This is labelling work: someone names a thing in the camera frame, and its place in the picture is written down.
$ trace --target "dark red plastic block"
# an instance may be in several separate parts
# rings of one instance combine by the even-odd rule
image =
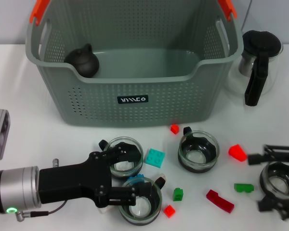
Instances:
[[[235,145],[233,147],[231,147],[229,149],[229,155],[231,155],[233,158],[243,162],[247,159],[247,155],[246,153],[244,152],[244,150],[241,148],[240,145]]]
[[[171,218],[172,215],[175,214],[175,210],[171,205],[169,205],[164,209],[164,213],[166,216],[168,216],[168,218]]]
[[[230,203],[229,201],[219,197],[218,193],[213,190],[208,192],[207,199],[227,213],[231,213],[235,208],[233,203]]]
[[[171,130],[174,134],[178,134],[179,131],[180,131],[180,128],[179,128],[178,125],[173,124],[173,125],[171,126],[170,130]]]

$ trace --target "gray plastic basket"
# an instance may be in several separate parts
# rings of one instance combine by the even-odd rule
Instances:
[[[51,0],[29,24],[26,55],[69,124],[205,120],[243,51],[237,20],[219,1],[225,0]],[[63,63],[86,43],[100,61],[94,78]]]

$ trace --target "orange basket handle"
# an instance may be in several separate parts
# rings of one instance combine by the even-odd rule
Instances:
[[[38,26],[41,22],[43,15],[45,13],[45,10],[47,6],[49,5],[50,0],[37,0],[35,3],[35,6],[33,8],[33,11],[30,16],[30,23],[33,22],[33,18],[36,18],[36,25]]]
[[[231,17],[230,14],[233,13],[233,16],[235,18],[237,18],[237,14],[236,14],[236,9],[234,7],[234,5],[232,4],[231,0],[218,0],[218,3],[220,4],[227,21],[231,21]]]

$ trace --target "white wall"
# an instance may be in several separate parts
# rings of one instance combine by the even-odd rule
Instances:
[[[232,0],[239,21],[250,0]],[[26,27],[36,0],[0,0],[0,44],[23,44]],[[268,30],[289,43],[289,0],[253,0],[246,30]]]

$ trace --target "basket label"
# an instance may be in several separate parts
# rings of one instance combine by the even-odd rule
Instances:
[[[118,96],[117,99],[119,104],[149,102],[148,95]]]

